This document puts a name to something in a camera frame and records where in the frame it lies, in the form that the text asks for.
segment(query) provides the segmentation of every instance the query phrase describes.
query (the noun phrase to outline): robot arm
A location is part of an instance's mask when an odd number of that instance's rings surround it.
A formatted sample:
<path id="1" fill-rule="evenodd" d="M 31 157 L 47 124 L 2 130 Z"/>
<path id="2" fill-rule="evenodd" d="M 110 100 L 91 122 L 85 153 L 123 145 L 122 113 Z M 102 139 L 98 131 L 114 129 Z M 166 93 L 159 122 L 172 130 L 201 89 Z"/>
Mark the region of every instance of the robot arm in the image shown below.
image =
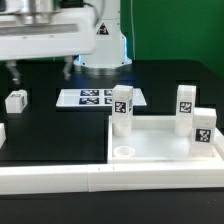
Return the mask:
<path id="1" fill-rule="evenodd" d="M 60 9 L 54 2 L 0 0 L 0 60 L 8 62 L 17 82 L 19 73 L 12 69 L 16 60 L 44 57 L 68 60 L 68 56 L 95 50 L 94 9 Z"/>

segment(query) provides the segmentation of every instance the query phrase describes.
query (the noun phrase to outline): white plastic base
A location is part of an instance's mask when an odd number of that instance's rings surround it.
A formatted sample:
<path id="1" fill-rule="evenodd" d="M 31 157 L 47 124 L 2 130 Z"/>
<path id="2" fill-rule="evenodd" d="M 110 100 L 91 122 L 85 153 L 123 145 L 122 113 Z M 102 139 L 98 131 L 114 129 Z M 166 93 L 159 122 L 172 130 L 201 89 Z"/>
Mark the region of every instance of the white plastic base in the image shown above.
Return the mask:
<path id="1" fill-rule="evenodd" d="M 191 136 L 180 137 L 175 134 L 174 116 L 134 116 L 132 133 L 125 138 L 112 134 L 112 126 L 110 117 L 108 163 L 222 161 L 215 146 L 211 146 L 209 151 L 206 148 L 204 151 L 199 150 L 195 153 L 191 147 Z M 134 148 L 135 156 L 131 158 L 115 157 L 113 151 L 119 146 Z"/>
<path id="2" fill-rule="evenodd" d="M 183 147 L 175 145 L 176 138 L 179 137 L 173 137 L 175 117 L 134 118 L 135 131 L 146 131 L 143 127 L 160 129 L 163 134 L 167 133 L 163 140 L 168 141 L 165 142 L 169 142 L 172 136 L 169 144 L 160 147 L 164 149 L 160 153 L 166 155 L 171 153 L 176 157 L 175 149 L 182 151 Z M 109 146 L 113 144 L 111 126 L 110 123 Z M 145 142 L 149 151 L 153 148 L 151 143 Z M 169 152 L 170 146 L 173 147 L 173 152 Z M 139 148 L 139 146 L 135 148 L 135 156 L 138 156 Z M 112 148 L 109 148 L 108 156 L 109 162 L 115 161 Z M 154 161 L 139 163 L 135 156 L 130 158 L 131 164 L 127 163 L 126 158 L 121 160 L 120 164 L 0 168 L 0 195 L 224 187 L 224 136 L 217 129 L 213 157 L 180 159 L 181 156 L 177 160 L 167 158 L 160 160 L 161 157 L 157 154 Z"/>

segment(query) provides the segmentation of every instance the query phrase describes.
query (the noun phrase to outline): white platform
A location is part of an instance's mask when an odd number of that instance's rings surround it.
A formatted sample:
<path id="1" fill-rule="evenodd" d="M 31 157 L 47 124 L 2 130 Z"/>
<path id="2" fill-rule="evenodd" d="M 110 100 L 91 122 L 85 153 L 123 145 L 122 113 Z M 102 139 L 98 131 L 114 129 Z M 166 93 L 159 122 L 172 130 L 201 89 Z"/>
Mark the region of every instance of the white platform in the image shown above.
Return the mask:
<path id="1" fill-rule="evenodd" d="M 98 90 L 99 96 L 81 96 L 81 91 L 86 89 L 62 89 L 58 97 L 57 107 L 102 107 L 102 106 L 112 106 L 112 95 L 105 96 L 104 90 L 112 89 L 88 89 L 88 90 Z M 79 101 L 81 98 L 99 98 L 99 104 L 87 104 L 80 105 Z M 105 104 L 105 99 L 111 98 L 111 104 Z M 134 106 L 147 106 L 145 98 L 142 94 L 141 89 L 133 90 L 133 105 Z"/>
<path id="2" fill-rule="evenodd" d="M 136 132 L 141 130 L 148 135 L 155 129 L 155 135 L 164 134 L 163 141 L 172 141 L 164 144 L 151 137 L 152 144 L 145 142 L 145 149 L 138 150 L 143 142 L 134 146 L 138 159 L 133 157 L 132 161 L 119 161 L 120 164 L 0 168 L 0 195 L 224 187 L 224 136 L 216 129 L 213 157 L 190 158 L 186 147 L 189 139 L 177 141 L 173 128 L 174 117 L 135 117 Z M 118 162 L 111 149 L 108 161 Z"/>

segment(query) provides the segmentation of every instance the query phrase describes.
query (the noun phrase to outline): black and white marker sticker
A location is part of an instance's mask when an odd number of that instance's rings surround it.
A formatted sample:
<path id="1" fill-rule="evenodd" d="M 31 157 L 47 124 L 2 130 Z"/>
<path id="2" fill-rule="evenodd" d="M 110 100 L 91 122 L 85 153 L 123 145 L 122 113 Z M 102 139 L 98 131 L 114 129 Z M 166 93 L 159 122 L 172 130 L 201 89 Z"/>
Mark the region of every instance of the black and white marker sticker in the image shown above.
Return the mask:
<path id="1" fill-rule="evenodd" d="M 192 111 L 192 103 L 190 102 L 180 102 L 180 113 L 190 114 Z"/>
<path id="2" fill-rule="evenodd" d="M 211 141 L 211 130 L 196 129 L 196 142 L 210 143 Z"/>
<path id="3" fill-rule="evenodd" d="M 80 98 L 80 105 L 98 105 L 100 103 L 99 98 Z"/>
<path id="4" fill-rule="evenodd" d="M 99 90 L 81 90 L 81 96 L 99 96 Z"/>
<path id="5" fill-rule="evenodd" d="M 127 112 L 127 104 L 125 102 L 115 102 L 115 112 L 125 114 Z"/>
<path id="6" fill-rule="evenodd" d="M 105 104 L 112 104 L 112 97 L 105 98 Z"/>

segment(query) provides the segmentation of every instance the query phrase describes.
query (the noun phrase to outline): cylindrical holder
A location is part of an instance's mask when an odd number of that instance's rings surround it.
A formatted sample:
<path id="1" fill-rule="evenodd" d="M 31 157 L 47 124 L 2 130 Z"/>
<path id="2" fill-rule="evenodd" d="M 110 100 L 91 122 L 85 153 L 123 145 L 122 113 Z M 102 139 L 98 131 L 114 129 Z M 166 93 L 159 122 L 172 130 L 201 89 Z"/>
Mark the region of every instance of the cylindrical holder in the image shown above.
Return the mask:
<path id="1" fill-rule="evenodd" d="M 112 97 L 113 133 L 118 137 L 131 135 L 133 117 L 133 87 L 117 85 Z"/>
<path id="2" fill-rule="evenodd" d="M 131 158 L 135 156 L 135 150 L 129 146 L 119 146 L 114 149 L 114 156 L 117 158 Z"/>
<path id="3" fill-rule="evenodd" d="M 179 85 L 177 91 L 175 134 L 189 137 L 192 131 L 196 86 Z"/>

